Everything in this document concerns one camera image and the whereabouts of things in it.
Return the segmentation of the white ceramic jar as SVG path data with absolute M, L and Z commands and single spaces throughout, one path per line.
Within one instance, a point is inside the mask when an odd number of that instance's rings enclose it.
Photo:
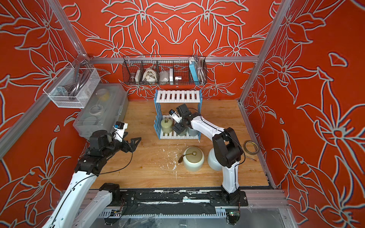
M 218 162 L 218 160 L 215 157 L 214 148 L 210 150 L 207 161 L 211 169 L 217 172 L 222 171 L 222 165 Z

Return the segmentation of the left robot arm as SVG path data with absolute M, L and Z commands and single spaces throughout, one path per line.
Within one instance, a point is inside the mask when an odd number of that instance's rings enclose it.
M 141 138 L 124 139 L 123 129 L 114 133 L 106 130 L 95 131 L 89 139 L 86 154 L 78 161 L 72 179 L 56 209 L 44 224 L 45 228 L 89 228 L 100 213 L 109 206 L 121 205 L 122 196 L 118 184 L 104 183 L 94 199 L 79 211 L 87 192 L 102 169 L 117 152 L 133 153 Z

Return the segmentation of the green small canister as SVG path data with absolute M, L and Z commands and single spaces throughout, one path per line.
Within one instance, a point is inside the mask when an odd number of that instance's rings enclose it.
M 180 132 L 178 135 L 179 136 L 186 136 L 187 135 L 187 131 L 188 131 L 188 127 L 185 128 L 182 132 Z

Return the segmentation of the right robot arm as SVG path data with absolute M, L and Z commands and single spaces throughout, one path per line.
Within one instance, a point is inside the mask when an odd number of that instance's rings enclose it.
M 215 158 L 222 166 L 222 196 L 228 203 L 237 202 L 240 199 L 238 166 L 244 150 L 235 131 L 210 123 L 199 112 L 192 113 L 186 104 L 170 110 L 169 115 L 175 120 L 173 130 L 176 133 L 180 134 L 189 127 L 212 141 Z

